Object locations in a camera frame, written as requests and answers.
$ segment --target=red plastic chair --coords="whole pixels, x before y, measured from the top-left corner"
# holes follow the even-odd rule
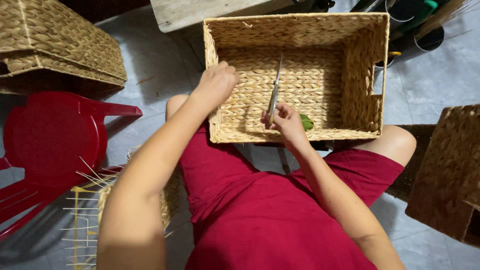
[[[76,172],[89,174],[100,165],[107,150],[103,123],[107,115],[141,116],[142,111],[66,92],[32,94],[25,107],[13,108],[4,126],[0,170],[21,167],[25,178],[0,189],[0,224],[37,206],[0,232],[0,240],[72,186],[85,182]]]

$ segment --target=dried straw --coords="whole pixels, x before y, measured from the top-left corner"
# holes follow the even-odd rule
[[[449,0],[437,13],[425,20],[425,23],[420,26],[418,33],[415,35],[415,39],[420,40],[432,30],[437,29],[479,3],[470,5],[472,2],[473,0]]]

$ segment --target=red shirt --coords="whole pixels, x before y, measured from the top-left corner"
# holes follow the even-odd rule
[[[186,269],[376,269],[305,181],[258,172],[211,194]]]

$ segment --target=floor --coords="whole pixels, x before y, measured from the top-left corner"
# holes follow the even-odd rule
[[[355,2],[337,1],[331,12],[347,12]],[[466,13],[445,25],[445,36],[452,37],[479,24],[479,10]],[[98,26],[120,41],[128,74],[125,89],[106,101],[136,105],[144,113],[143,117],[123,129],[119,128],[115,118],[106,119],[109,140],[104,165],[124,164],[127,150],[143,143],[162,126],[168,98],[189,93],[198,83],[201,73],[194,68],[193,60],[183,59],[177,46],[159,31],[149,6]],[[480,103],[480,77],[474,71],[480,70],[480,58],[475,51],[479,43],[480,34],[474,30],[446,40],[433,52],[389,68],[384,123],[436,123],[444,107]],[[376,91],[380,84],[381,81],[377,80]],[[0,128],[9,110],[23,103],[22,97],[0,95]],[[275,148],[238,147],[258,169],[282,172]],[[292,168],[298,168],[298,163],[289,153],[288,161]],[[22,169],[0,171],[0,188],[22,178]],[[0,269],[72,269],[72,266],[66,266],[72,261],[68,258],[72,250],[65,249],[71,242],[61,240],[68,238],[68,233],[60,230],[72,226],[72,215],[62,209],[72,207],[71,200],[66,199],[69,196],[71,194],[64,194],[15,235],[0,243]],[[181,196],[180,212],[168,227],[169,231],[178,229],[167,238],[168,267],[173,270],[184,267],[193,248],[185,193]],[[459,243],[407,217],[405,207],[406,203],[383,194],[371,209],[407,269],[478,269],[480,249]]]

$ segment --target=person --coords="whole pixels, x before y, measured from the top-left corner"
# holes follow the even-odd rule
[[[205,119],[238,81],[235,68],[221,62],[189,96],[167,102],[165,124],[109,195],[97,268],[166,269],[159,193],[179,162],[195,243],[186,269],[405,269],[368,206],[402,172],[415,138],[385,125],[380,138],[353,141],[322,158],[299,114],[279,103],[272,128],[300,170],[260,172],[232,144],[209,141]]]

